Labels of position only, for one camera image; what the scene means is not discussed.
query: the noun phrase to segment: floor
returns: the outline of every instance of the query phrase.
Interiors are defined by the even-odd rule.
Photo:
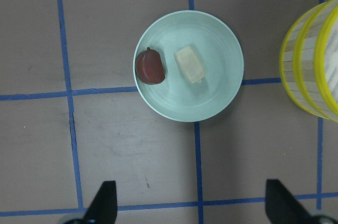
[[[116,223],[269,223],[266,178],[338,216],[338,127],[286,95],[279,48],[325,0],[0,0],[0,223],[81,216],[116,180]],[[238,37],[234,101],[195,123],[166,119],[135,87],[138,39],[199,10]]]

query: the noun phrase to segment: food item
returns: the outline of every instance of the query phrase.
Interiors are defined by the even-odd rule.
[[[161,56],[149,47],[137,56],[135,69],[137,76],[143,83],[154,85],[165,79]]]
[[[178,50],[175,60],[189,83],[202,82],[205,77],[203,65],[190,45]]]

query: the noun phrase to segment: plate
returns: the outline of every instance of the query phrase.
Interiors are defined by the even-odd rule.
[[[201,83],[190,84],[174,57],[190,45],[205,71]],[[165,80],[147,85],[135,72],[136,57],[150,47],[161,55]],[[181,122],[210,118],[231,103],[243,79],[244,61],[240,44],[218,18],[200,11],[178,11],[154,22],[141,36],[135,49],[133,72],[145,102],[162,116]]]

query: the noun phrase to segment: black object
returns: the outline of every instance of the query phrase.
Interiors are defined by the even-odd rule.
[[[117,196],[115,181],[105,181],[93,199],[82,219],[65,224],[114,224],[117,217]]]
[[[311,216],[277,179],[266,182],[265,212],[272,224],[338,224],[329,216]]]

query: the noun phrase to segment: light blue plate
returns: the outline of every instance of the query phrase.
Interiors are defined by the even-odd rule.
[[[205,78],[190,84],[181,74],[174,53],[191,45],[201,60]],[[136,76],[135,59],[150,47],[161,55],[165,80],[144,84]],[[134,79],[142,98],[164,117],[182,122],[210,118],[237,94],[244,61],[233,32],[216,17],[199,11],[178,11],[154,22],[141,36],[134,54]]]

